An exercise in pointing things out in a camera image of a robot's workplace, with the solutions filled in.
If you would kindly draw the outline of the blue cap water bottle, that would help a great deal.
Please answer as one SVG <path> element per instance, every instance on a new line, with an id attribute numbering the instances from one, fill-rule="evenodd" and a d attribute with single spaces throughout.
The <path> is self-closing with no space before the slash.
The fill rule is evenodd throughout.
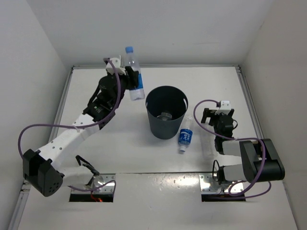
<path id="1" fill-rule="evenodd" d="M 126 51 L 126 65 L 130 66 L 133 71 L 138 72 L 138 77 L 137 77 L 138 86 L 130 90 L 130 99 L 132 101 L 142 100 L 145 98 L 145 93 L 143 88 L 142 74 L 139 62 L 135 56 L 134 49 L 132 46 L 125 47 L 125 51 Z"/>

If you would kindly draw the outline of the clear unlabelled plastic bottle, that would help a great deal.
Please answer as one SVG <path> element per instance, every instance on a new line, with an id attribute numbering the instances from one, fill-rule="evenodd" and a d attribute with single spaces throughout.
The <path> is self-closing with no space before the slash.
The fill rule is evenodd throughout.
<path id="1" fill-rule="evenodd" d="M 214 158 L 214 136 L 205 130 L 201 131 L 201 147 L 205 159 Z"/>

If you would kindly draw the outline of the white cap blue label bottle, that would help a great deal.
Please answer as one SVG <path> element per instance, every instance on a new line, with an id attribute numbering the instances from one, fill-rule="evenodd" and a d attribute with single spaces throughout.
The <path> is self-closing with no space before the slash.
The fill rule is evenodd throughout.
<path id="1" fill-rule="evenodd" d="M 192 117 L 192 115 L 186 115 L 182 121 L 178 136 L 178 145 L 180 153 L 186 152 L 187 148 L 191 144 L 193 127 L 194 118 Z"/>

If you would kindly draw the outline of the clear bottle orange blue label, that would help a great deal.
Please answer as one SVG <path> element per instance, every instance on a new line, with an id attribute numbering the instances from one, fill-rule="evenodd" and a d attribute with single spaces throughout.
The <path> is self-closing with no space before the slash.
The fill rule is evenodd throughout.
<path id="1" fill-rule="evenodd" d="M 171 121 L 172 115 L 168 111 L 162 112 L 160 115 L 157 116 L 157 119 L 160 119 L 163 121 Z"/>

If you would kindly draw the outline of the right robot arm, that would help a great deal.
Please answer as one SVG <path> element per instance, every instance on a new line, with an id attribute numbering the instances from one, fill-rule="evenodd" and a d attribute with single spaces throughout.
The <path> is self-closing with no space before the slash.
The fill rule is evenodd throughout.
<path id="1" fill-rule="evenodd" d="M 233 130 L 236 128 L 232 115 L 234 109 L 226 115 L 217 110 L 205 108 L 201 123 L 205 124 L 209 118 L 209 125 L 213 127 L 218 136 L 214 139 L 216 151 L 221 155 L 232 155 L 241 158 L 241 163 L 230 166 L 219 166 L 216 172 L 216 180 L 219 184 L 231 181 L 247 181 L 251 183 L 258 172 L 258 182 L 279 181 L 285 177 L 285 168 L 271 139 L 262 139 L 262 147 L 259 141 L 251 140 L 227 140 L 233 138 Z"/>

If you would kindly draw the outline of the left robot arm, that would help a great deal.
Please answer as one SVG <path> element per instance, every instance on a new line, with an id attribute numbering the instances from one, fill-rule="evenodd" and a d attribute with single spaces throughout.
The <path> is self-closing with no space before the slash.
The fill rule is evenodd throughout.
<path id="1" fill-rule="evenodd" d="M 77 167 L 63 168 L 62 162 L 115 116 L 125 90 L 133 90 L 141 84 L 139 74 L 127 66 L 102 77 L 87 107 L 72 126 L 66 126 L 65 131 L 38 150 L 29 149 L 23 154 L 24 179 L 45 197 L 55 194 L 62 186 L 75 184 L 84 185 L 81 192 L 100 189 L 101 186 L 94 185 L 100 177 L 99 171 L 83 157 L 75 157 Z"/>

